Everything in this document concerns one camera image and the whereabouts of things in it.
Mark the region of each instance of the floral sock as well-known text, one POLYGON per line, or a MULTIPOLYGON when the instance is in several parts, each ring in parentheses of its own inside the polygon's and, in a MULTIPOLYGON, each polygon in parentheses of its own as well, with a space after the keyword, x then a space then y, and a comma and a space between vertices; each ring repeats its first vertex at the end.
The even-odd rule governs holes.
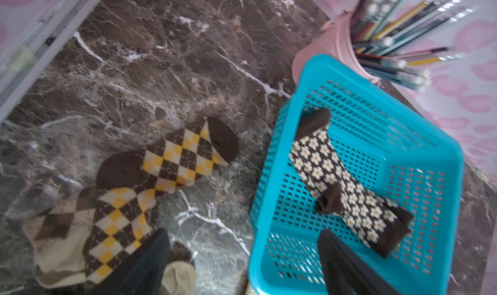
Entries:
POLYGON ((328 124, 296 139, 290 160, 321 211, 341 216, 359 239, 382 257, 410 233, 407 225, 412 214, 365 189, 345 169, 328 138, 328 124))

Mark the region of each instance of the pink patterned wall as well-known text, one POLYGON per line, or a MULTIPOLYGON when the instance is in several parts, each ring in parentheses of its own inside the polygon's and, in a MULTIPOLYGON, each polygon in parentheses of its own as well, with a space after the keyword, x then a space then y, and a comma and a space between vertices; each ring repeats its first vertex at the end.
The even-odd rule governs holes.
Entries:
MULTIPOLYGON (((330 15, 353 9, 357 1, 316 3, 330 15)), ((409 0, 402 10, 420 1, 409 0)), ((497 0, 465 0, 463 5, 480 9, 406 52, 454 45, 467 56, 452 63, 433 64, 433 84, 426 92, 401 89, 410 93, 427 112, 426 118, 455 138, 467 158, 497 185, 497 0)), ((497 229, 481 291, 481 295, 490 294, 497 294, 497 229)))

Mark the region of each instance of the brown argyle sock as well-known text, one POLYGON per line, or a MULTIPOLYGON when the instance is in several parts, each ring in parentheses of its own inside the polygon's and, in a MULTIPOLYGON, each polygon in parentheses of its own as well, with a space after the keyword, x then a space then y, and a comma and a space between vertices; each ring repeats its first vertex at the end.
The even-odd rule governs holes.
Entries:
POLYGON ((110 156, 96 177, 98 189, 144 185, 172 193, 233 161, 235 133, 214 117, 202 118, 146 146, 110 156))
POLYGON ((385 258, 410 233, 407 225, 413 215, 365 189, 346 170, 329 140, 329 121, 323 126, 326 111, 320 109, 302 118, 299 129, 304 124, 318 128, 310 135, 308 130, 297 132, 301 138, 295 140, 290 159, 321 212, 341 216, 366 246, 385 258))
POLYGON ((87 280, 100 283, 148 238, 149 214, 158 197, 227 166, 238 148, 235 133, 207 117, 144 149, 104 161, 97 174, 97 209, 85 254, 87 280))
POLYGON ((96 188, 85 188, 22 224, 33 247, 35 278, 42 286, 51 289, 86 281, 83 250, 96 195, 96 188))

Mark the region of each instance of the pencil holder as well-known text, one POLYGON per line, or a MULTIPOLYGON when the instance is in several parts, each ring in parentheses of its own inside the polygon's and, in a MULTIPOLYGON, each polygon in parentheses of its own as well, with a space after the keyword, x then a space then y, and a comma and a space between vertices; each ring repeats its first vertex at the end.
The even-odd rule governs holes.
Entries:
POLYGON ((366 72, 357 61, 350 38, 351 17, 352 12, 348 12, 327 21, 321 27, 323 33, 307 47, 297 52, 292 63, 292 76, 295 85, 298 85, 302 69, 307 61, 321 54, 334 57, 373 84, 380 81, 380 78, 366 72))

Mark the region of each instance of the turquoise basket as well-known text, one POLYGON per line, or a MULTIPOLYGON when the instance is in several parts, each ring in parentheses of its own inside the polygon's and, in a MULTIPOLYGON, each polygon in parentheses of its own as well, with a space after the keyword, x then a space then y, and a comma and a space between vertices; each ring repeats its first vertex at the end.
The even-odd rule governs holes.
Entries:
POLYGON ((316 242, 330 228, 404 295, 445 294, 462 190, 459 144, 330 56, 312 58, 280 110, 251 211, 249 278, 260 295, 326 294, 316 242), (387 259, 341 218, 316 214, 288 158, 302 113, 332 113, 330 139, 364 186, 409 210, 408 235, 387 259))

